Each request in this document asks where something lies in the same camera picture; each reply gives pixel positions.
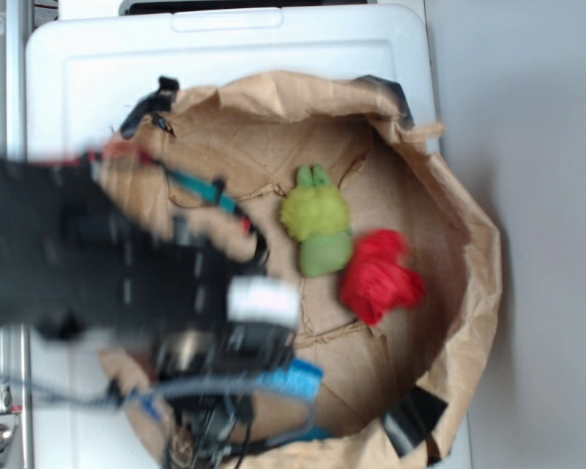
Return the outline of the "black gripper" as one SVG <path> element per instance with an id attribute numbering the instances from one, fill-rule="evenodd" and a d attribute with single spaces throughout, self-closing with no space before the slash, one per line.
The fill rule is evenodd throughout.
<path id="1" fill-rule="evenodd" d="M 249 218 L 239 218 L 256 238 L 244 262 L 192 236 L 182 219 L 170 242 L 116 219 L 116 325 L 151 335 L 157 392 L 189 431 L 193 459 L 243 456 L 250 441 L 234 444 L 230 435 L 237 424 L 253 430 L 257 378 L 294 359 L 297 292 L 268 276 L 267 240 Z"/>

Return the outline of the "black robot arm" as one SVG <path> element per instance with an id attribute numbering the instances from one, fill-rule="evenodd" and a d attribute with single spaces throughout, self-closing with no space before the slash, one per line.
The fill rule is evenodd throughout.
<path id="1" fill-rule="evenodd" d="M 58 165 L 0 159 L 0 326 L 25 323 L 51 340 L 92 328 L 146 342 L 158 393 L 192 437 L 189 463 L 242 454 L 230 435 L 254 422 L 258 377 L 290 365 L 297 290 L 269 277 L 265 237 L 222 184 L 204 199 L 256 238 L 230 259 L 183 218 L 165 240 L 128 217 L 84 158 Z"/>

